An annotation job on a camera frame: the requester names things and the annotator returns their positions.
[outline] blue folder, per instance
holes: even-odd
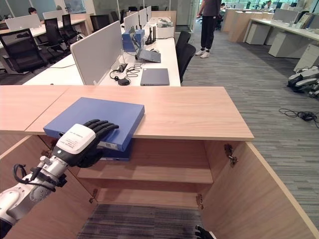
[[[84,124],[93,119],[107,120],[117,124],[119,128],[102,139],[99,146],[123,152],[139,126],[144,112],[144,105],[80,98],[47,124],[44,131],[50,137],[59,138],[60,133],[67,132],[75,123]]]

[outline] gray shirt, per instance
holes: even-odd
[[[218,16],[220,3],[220,0],[205,0],[203,16]]]

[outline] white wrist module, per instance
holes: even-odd
[[[76,123],[57,142],[56,146],[71,154],[82,152],[95,139],[95,132]]]

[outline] gray laptop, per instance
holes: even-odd
[[[144,68],[141,86],[169,86],[167,68]]]
[[[141,46],[139,45],[138,41],[135,39],[135,30],[134,28],[131,28],[129,31],[131,40],[133,42],[135,51],[136,51],[136,56],[139,60],[145,60],[145,61],[152,61],[156,63],[160,63],[160,53],[155,52],[155,51],[147,51],[143,50]]]

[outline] person's leg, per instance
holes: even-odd
[[[207,37],[205,42],[206,51],[201,55],[201,58],[209,57],[209,54],[210,54],[209,51],[214,40],[214,31],[215,31],[216,24],[217,24],[216,17],[213,17],[213,16],[208,17],[207,32],[206,32]]]
[[[211,48],[211,45],[213,44],[213,40],[214,40],[214,31],[216,28],[216,24],[217,24],[217,17],[216,16],[211,16],[208,20],[207,23],[207,38],[206,38],[206,43],[205,43],[205,47],[206,49],[208,49],[208,51]]]
[[[204,53],[205,51],[205,46],[206,46],[206,39],[207,39],[207,20],[208,20],[208,16],[203,16],[202,19],[202,25],[201,25],[201,38],[200,38],[200,45],[201,45],[201,49],[199,51],[196,52],[196,56],[200,56]]]

